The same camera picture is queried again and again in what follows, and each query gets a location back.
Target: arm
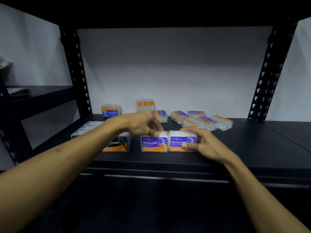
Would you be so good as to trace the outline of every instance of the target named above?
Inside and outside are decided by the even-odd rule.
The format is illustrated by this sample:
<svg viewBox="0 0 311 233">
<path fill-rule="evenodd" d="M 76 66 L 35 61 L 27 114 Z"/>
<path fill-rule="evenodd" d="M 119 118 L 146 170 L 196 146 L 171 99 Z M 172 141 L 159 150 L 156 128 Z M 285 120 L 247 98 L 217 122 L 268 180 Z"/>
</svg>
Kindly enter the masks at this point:
<svg viewBox="0 0 311 233">
<path fill-rule="evenodd" d="M 223 164 L 234 180 L 247 212 L 259 233 L 310 231 L 292 215 L 250 172 L 240 158 L 207 130 L 182 128 L 198 134 L 200 143 L 187 143 L 185 149 L 198 150 L 206 158 Z"/>
<path fill-rule="evenodd" d="M 0 175 L 0 232 L 18 232 L 52 203 L 101 150 L 122 132 L 158 136 L 149 111 L 110 118 Z"/>
</svg>

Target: black shelf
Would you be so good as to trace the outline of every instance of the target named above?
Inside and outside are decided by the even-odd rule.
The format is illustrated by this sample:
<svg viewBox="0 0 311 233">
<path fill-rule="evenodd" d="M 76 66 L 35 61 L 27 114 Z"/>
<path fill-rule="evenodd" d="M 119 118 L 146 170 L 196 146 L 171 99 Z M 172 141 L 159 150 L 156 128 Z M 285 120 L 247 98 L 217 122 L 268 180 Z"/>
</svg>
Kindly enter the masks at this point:
<svg viewBox="0 0 311 233">
<path fill-rule="evenodd" d="M 265 125 L 311 152 L 311 122 L 265 121 Z"/>
<path fill-rule="evenodd" d="M 75 99 L 72 86 L 10 86 L 26 88 L 30 96 L 12 98 L 12 106 L 17 110 L 19 120 L 53 109 Z"/>
<path fill-rule="evenodd" d="M 46 8 L 33 5 L 28 1 L 2 0 L 2 3 L 24 11 L 51 23 L 70 26 L 72 28 L 152 28 L 152 27 L 212 27 L 212 26 L 275 26 L 288 20 L 294 21 L 311 16 L 305 3 L 215 3 L 217 11 L 197 10 L 195 14 L 185 12 L 191 3 L 178 8 L 162 8 L 159 16 L 158 8 L 148 8 L 143 12 L 133 5 L 130 10 L 112 7 L 106 11 L 94 3 L 49 3 Z"/>
<path fill-rule="evenodd" d="M 80 118 L 34 149 L 41 153 L 70 139 L 87 121 L 103 121 L 101 115 Z M 212 133 L 238 154 L 262 182 L 311 184 L 311 153 L 268 126 L 252 119 L 232 119 L 233 128 Z M 179 130 L 169 119 L 165 130 Z M 230 180 L 223 166 L 199 153 L 143 153 L 135 137 L 128 153 L 100 153 L 85 169 L 86 173 L 128 176 Z"/>
</svg>

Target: lower shelf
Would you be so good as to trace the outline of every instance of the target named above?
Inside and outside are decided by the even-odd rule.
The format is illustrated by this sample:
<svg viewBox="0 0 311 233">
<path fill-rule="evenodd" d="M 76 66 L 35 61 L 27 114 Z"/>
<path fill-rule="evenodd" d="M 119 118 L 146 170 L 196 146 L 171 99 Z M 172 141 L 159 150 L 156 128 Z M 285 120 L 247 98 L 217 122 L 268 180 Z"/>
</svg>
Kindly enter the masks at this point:
<svg viewBox="0 0 311 233">
<path fill-rule="evenodd" d="M 80 118 L 63 131 L 41 144 L 41 153 L 70 140 L 87 121 L 103 121 L 101 115 Z M 277 133 L 268 126 L 251 119 L 232 119 L 233 128 L 212 133 L 243 160 L 262 182 L 282 184 L 311 184 L 311 153 Z M 165 130 L 179 130 L 180 125 L 169 118 Z M 100 153 L 85 169 L 85 173 L 128 176 L 156 176 L 192 179 L 230 180 L 225 168 L 205 159 L 199 153 L 144 153 L 139 137 L 135 137 L 128 153 Z"/>
</svg>

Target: purple label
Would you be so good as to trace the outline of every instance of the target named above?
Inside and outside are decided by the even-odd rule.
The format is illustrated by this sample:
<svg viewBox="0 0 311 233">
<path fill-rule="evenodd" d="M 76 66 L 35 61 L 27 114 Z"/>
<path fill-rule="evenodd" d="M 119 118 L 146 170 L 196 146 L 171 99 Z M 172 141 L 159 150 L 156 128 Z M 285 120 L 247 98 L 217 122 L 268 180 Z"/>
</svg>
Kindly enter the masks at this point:
<svg viewBox="0 0 311 233">
<path fill-rule="evenodd" d="M 167 137 L 142 137 L 142 147 L 158 147 L 167 144 Z"/>
<path fill-rule="evenodd" d="M 157 112 L 161 115 L 161 116 L 167 116 L 165 113 L 165 110 L 157 110 Z"/>
<path fill-rule="evenodd" d="M 116 117 L 118 116 L 117 110 L 107 110 L 103 113 L 103 117 Z"/>
<path fill-rule="evenodd" d="M 175 113 L 180 114 L 180 115 L 185 116 L 185 117 L 189 117 L 189 115 L 188 115 L 188 114 L 185 114 L 185 113 L 184 113 L 184 112 L 182 112 L 181 110 L 179 110 L 179 111 L 175 111 Z"/>
<path fill-rule="evenodd" d="M 205 120 L 205 121 L 208 121 L 208 122 L 211 122 L 211 123 L 217 123 L 217 121 L 215 120 L 212 120 L 208 117 L 205 117 L 205 116 L 202 116 L 202 117 L 198 117 L 199 119 L 202 119 L 202 120 Z"/>
<path fill-rule="evenodd" d="M 196 137 L 173 136 L 170 142 L 171 147 L 181 147 L 184 143 L 196 143 Z"/>
<path fill-rule="evenodd" d="M 205 114 L 204 111 L 188 111 L 190 114 Z"/>
</svg>

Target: person's right hand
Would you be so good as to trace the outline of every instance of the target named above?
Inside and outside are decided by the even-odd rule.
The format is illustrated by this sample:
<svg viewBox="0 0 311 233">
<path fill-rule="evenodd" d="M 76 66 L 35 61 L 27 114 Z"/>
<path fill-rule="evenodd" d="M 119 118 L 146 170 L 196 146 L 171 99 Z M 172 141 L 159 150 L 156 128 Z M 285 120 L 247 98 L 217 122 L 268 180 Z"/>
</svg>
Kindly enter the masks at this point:
<svg viewBox="0 0 311 233">
<path fill-rule="evenodd" d="M 198 135 L 198 143 L 185 143 L 181 147 L 188 150 L 197 150 L 204 157 L 221 164 L 237 158 L 225 144 L 218 140 L 210 131 L 193 126 L 183 127 L 181 131 L 194 132 Z"/>
</svg>

